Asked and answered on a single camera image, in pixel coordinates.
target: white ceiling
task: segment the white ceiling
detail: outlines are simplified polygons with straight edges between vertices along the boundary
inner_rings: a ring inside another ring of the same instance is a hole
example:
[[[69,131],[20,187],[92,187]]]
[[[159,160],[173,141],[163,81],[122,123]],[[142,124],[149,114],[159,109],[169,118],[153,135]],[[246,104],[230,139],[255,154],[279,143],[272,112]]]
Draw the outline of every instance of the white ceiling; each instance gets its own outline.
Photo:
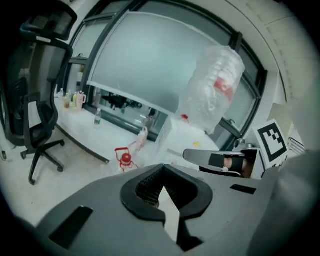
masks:
[[[300,99],[318,75],[320,58],[313,41],[295,14],[283,3],[273,0],[227,1],[241,5],[241,10],[255,15],[265,26],[280,53],[276,61],[285,78],[283,82],[288,102]]]

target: window frame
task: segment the window frame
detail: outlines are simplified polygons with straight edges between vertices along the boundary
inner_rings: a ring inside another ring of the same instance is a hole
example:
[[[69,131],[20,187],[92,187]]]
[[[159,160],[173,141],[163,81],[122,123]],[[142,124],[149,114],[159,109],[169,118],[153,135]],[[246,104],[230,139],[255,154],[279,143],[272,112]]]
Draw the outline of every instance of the window frame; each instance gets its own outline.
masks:
[[[79,36],[81,30],[88,22],[100,20],[100,19],[109,19],[108,24],[101,32],[99,38],[97,39],[89,58],[81,58],[81,57],[72,57],[69,61],[69,64],[64,72],[63,77],[63,89],[67,89],[68,79],[69,79],[69,73],[71,70],[72,64],[81,64],[85,65],[84,73],[81,81],[81,87],[83,88],[84,93],[87,95],[88,102],[84,104],[84,109],[88,110],[89,112],[95,114],[96,109],[92,106],[90,106],[90,99],[93,97],[94,93],[94,86],[87,84],[88,79],[90,76],[91,69],[93,68],[93,64],[95,61],[95,58],[103,45],[105,39],[107,38],[108,34],[112,31],[115,24],[121,19],[121,17],[127,12],[135,12],[139,11],[139,9],[148,1],[153,2],[160,2],[164,4],[170,4],[177,7],[184,8],[186,10],[189,10],[191,12],[194,12],[206,19],[208,19],[210,22],[215,24],[216,26],[223,29],[226,33],[229,33],[231,35],[229,46],[235,50],[237,53],[240,51],[240,48],[243,48],[246,53],[249,55],[249,57],[253,60],[253,63],[258,68],[258,74],[255,80],[253,80],[248,72],[244,72],[241,79],[245,79],[247,84],[249,85],[249,89],[252,91],[255,99],[253,106],[251,107],[250,112],[248,113],[248,116],[246,118],[246,121],[242,125],[242,128],[239,130],[237,127],[235,127],[230,120],[226,120],[224,117],[219,122],[219,125],[221,125],[224,129],[226,129],[228,132],[232,134],[232,136],[227,140],[227,142],[224,144],[224,146],[220,149],[221,151],[229,151],[233,149],[234,142],[237,139],[240,139],[244,136],[244,134],[248,131],[256,113],[259,108],[262,95],[265,90],[266,80],[268,72],[264,69],[263,65],[261,64],[259,58],[254,53],[254,51],[251,49],[249,44],[246,42],[246,40],[243,38],[243,35],[240,31],[236,31],[233,29],[228,23],[226,23],[221,18],[217,17],[215,14],[211,13],[210,11],[194,4],[191,2],[188,2],[186,0],[129,0],[119,11],[117,12],[109,12],[100,14],[110,3],[117,2],[121,0],[100,0],[88,13],[88,15],[85,17],[85,19],[82,21],[82,23],[79,25],[79,27],[76,29],[76,32],[74,33],[70,45],[73,46],[77,37]],[[102,118],[123,128],[130,132],[133,132],[134,134],[137,134],[137,129],[132,129],[130,126],[126,126],[123,123],[119,122],[118,120],[115,120],[115,118],[112,118],[112,116],[107,117],[106,115],[102,114]],[[150,138],[152,141],[155,141],[157,137]]]

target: white box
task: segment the white box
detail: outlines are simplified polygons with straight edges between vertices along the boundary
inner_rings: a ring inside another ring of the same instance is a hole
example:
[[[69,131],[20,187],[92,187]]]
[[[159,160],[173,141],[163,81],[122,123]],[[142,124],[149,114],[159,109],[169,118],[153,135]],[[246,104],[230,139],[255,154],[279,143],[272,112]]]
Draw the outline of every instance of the white box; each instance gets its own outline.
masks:
[[[203,130],[168,116],[155,142],[155,157],[150,164],[176,164],[199,170],[197,165],[184,160],[183,152],[186,149],[219,151]]]

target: frosted window film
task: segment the frosted window film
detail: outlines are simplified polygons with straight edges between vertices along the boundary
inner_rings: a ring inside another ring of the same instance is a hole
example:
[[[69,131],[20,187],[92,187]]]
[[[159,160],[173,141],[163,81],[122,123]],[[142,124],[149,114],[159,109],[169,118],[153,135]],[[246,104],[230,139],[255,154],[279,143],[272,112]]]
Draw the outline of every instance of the frosted window film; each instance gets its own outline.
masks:
[[[103,47],[91,80],[174,113],[198,57],[212,45],[213,39],[176,20],[128,13]]]
[[[185,24],[194,26],[198,30],[212,37],[223,46],[227,46],[231,39],[231,34],[226,32],[219,25],[184,7],[176,6],[166,2],[148,1],[139,10],[139,12],[166,16]]]
[[[241,129],[242,125],[247,120],[248,113],[250,112],[254,101],[255,96],[249,89],[249,85],[244,79],[241,79],[232,103],[224,114],[224,118],[227,120],[232,119],[235,122],[234,125],[238,129]]]
[[[116,13],[121,10],[122,7],[127,4],[128,1],[116,1],[111,2],[102,12],[101,14],[107,14],[107,13]]]
[[[245,71],[249,74],[252,81],[255,83],[258,76],[258,71],[259,71],[257,65],[255,64],[253,59],[250,57],[248,52],[243,47],[240,48],[239,55],[243,60]]]
[[[79,38],[75,41],[72,57],[82,54],[81,57],[89,58],[95,43],[107,24],[107,20],[96,20],[93,23],[85,25]]]

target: gray floor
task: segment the gray floor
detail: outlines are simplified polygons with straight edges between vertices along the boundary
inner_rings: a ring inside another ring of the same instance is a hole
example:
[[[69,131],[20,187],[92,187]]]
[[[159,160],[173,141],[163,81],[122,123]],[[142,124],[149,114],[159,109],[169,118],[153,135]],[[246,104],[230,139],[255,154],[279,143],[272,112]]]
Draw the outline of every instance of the gray floor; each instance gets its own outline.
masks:
[[[37,225],[54,206],[79,189],[110,176],[105,163],[83,151],[55,129],[50,141],[60,139],[64,139],[65,146],[57,145],[48,152],[64,165],[64,172],[58,172],[54,164],[41,157],[33,175],[36,184],[32,186],[28,177],[34,155],[28,155],[23,160],[20,152],[26,148],[10,149],[3,131],[0,131],[0,145],[7,154],[7,161],[0,160],[2,193],[12,212],[33,225]]]

